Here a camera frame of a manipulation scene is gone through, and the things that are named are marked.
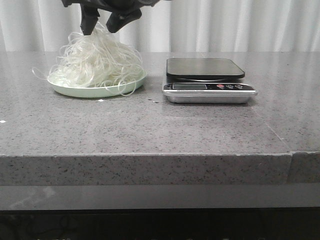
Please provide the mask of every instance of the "granite countertop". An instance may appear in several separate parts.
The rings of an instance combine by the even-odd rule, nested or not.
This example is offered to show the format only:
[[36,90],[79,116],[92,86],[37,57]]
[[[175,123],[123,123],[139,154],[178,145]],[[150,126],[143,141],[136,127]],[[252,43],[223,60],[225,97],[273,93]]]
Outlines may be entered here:
[[[320,182],[320,53],[143,53],[131,96],[54,92],[56,52],[0,53],[0,185]],[[248,104],[174,104],[166,59],[232,59],[258,90]]]

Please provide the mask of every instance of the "kitchen scale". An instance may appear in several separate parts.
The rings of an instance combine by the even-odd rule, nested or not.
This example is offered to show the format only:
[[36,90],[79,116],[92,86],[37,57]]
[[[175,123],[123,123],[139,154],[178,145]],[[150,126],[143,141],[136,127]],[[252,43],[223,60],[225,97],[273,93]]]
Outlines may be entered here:
[[244,76],[226,58],[170,58],[162,91],[172,103],[243,104],[257,94]]

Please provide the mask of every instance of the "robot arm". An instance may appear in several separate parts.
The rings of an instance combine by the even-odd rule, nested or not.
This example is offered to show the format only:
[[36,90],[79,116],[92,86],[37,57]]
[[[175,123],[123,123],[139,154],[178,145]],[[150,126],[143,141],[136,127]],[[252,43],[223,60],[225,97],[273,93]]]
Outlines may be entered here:
[[116,33],[123,26],[139,19],[142,16],[140,8],[143,6],[154,6],[159,0],[62,0],[65,7],[71,4],[81,6],[81,30],[84,35],[91,35],[98,17],[98,9],[111,13],[106,23],[110,33]]

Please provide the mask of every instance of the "curtain fold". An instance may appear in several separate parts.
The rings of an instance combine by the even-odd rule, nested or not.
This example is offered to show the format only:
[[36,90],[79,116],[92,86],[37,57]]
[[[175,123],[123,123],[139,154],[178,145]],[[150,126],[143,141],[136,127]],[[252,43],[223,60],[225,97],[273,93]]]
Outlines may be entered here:
[[[114,36],[141,52],[320,51],[320,0],[161,0]],[[106,24],[110,13],[100,10]],[[58,51],[78,4],[0,0],[0,51]]]

